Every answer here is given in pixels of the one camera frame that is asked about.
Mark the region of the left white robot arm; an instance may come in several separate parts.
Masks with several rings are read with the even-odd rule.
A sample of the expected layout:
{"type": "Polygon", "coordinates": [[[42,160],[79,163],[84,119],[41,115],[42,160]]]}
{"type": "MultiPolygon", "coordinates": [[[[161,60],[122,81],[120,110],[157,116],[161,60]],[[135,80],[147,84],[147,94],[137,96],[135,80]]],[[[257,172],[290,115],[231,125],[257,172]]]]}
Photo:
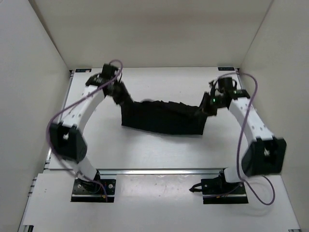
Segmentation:
{"type": "Polygon", "coordinates": [[[100,189],[101,180],[87,155],[84,128],[96,107],[115,89],[123,64],[114,59],[103,65],[101,73],[89,77],[81,98],[53,116],[46,128],[46,140],[59,163],[65,161],[74,171],[73,177],[84,181],[89,192],[100,189]]]}

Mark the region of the black skirt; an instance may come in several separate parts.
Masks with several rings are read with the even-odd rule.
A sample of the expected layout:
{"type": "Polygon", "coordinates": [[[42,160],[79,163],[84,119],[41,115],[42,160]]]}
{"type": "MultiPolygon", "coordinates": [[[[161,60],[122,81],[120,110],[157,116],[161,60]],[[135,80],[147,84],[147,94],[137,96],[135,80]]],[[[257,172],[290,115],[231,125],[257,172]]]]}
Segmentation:
{"type": "Polygon", "coordinates": [[[122,125],[167,135],[202,135],[207,115],[182,102],[134,101],[121,105],[122,125]]]}

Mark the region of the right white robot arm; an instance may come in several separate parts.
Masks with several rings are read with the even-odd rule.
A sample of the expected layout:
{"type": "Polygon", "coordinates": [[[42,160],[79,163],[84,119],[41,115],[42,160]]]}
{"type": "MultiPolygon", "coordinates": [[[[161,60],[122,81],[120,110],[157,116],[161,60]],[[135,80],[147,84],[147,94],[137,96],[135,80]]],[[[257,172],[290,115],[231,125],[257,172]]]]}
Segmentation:
{"type": "Polygon", "coordinates": [[[280,174],[287,143],[277,138],[261,120],[252,105],[255,95],[237,88],[237,81],[231,76],[212,80],[210,88],[204,93],[201,111],[215,116],[218,109],[227,108],[241,126],[236,166],[224,169],[223,177],[216,182],[218,191],[226,194],[234,183],[252,176],[280,174]]]}

